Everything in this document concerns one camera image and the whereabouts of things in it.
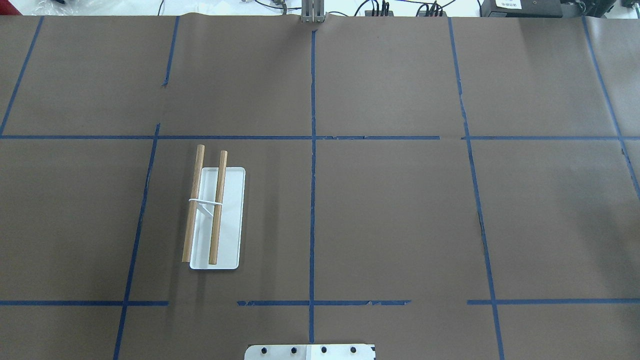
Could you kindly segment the wooden rack rod near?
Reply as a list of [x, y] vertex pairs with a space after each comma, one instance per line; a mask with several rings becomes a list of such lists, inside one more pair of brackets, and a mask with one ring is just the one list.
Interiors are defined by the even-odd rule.
[[221, 233], [222, 209], [224, 202], [224, 191], [226, 186], [226, 170], [227, 170], [228, 152], [221, 150], [219, 155], [219, 164], [215, 185], [214, 213], [212, 215], [212, 228], [210, 238], [210, 249], [208, 255], [208, 264], [216, 265], [218, 262], [218, 247]]

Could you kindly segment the wooden rack rod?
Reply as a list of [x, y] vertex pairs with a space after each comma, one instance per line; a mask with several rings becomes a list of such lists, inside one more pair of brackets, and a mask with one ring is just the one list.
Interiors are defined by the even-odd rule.
[[218, 247], [221, 233], [222, 209], [224, 202], [224, 191], [226, 186], [226, 170], [227, 170], [228, 152], [221, 150], [219, 155], [219, 164], [215, 185], [214, 213], [212, 215], [212, 228], [210, 238], [210, 249], [208, 255], [208, 264], [216, 265], [218, 262]]
[[187, 210], [186, 230], [183, 240], [182, 262], [188, 263], [192, 257], [192, 248], [195, 234], [195, 218], [198, 211], [197, 202], [201, 187], [201, 174], [205, 158], [205, 146], [198, 145], [195, 153], [195, 161], [193, 167], [193, 179], [190, 189], [189, 207]]

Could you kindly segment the white towel rack base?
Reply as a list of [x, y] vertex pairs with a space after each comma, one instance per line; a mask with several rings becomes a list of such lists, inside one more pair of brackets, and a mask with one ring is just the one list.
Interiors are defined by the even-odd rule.
[[242, 167], [226, 167], [217, 264], [208, 264], [217, 175], [217, 167], [202, 168], [189, 262], [190, 269], [195, 271], [233, 271], [240, 264], [246, 178]]

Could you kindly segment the wooden rack rod far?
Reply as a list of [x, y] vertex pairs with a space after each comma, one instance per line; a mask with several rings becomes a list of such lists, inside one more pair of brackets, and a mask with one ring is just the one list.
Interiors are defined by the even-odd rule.
[[188, 263], [192, 257], [192, 248], [195, 234], [195, 218], [198, 211], [197, 202], [201, 187], [201, 174], [205, 158], [205, 146], [198, 145], [195, 153], [195, 161], [193, 167], [193, 179], [190, 189], [189, 207], [187, 210], [186, 230], [183, 240], [182, 262]]

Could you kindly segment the black power strip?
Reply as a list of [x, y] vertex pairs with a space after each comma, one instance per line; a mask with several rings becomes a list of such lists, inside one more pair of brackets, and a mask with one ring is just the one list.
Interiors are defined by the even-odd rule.
[[[412, 12], [407, 7], [397, 9], [395, 3], [416, 5]], [[420, 2], [417, 0], [365, 0], [355, 11], [354, 16], [370, 18], [413, 17], [413, 18], [445, 18], [444, 7], [437, 0], [432, 2]]]

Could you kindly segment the black electronics box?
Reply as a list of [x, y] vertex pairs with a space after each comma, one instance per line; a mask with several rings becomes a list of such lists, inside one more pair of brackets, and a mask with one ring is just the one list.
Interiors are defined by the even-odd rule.
[[482, 18], [551, 18], [563, 17], [560, 0], [483, 0]]

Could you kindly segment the aluminium frame post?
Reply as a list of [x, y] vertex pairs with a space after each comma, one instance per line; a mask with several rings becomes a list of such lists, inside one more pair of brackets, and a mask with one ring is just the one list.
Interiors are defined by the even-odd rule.
[[326, 19], [324, 0], [302, 0], [301, 2], [301, 22], [323, 23]]

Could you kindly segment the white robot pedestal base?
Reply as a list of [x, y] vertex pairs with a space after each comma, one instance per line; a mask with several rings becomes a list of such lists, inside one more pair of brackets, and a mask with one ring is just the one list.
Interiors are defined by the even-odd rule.
[[245, 360], [375, 360], [374, 344], [256, 344], [247, 347]]

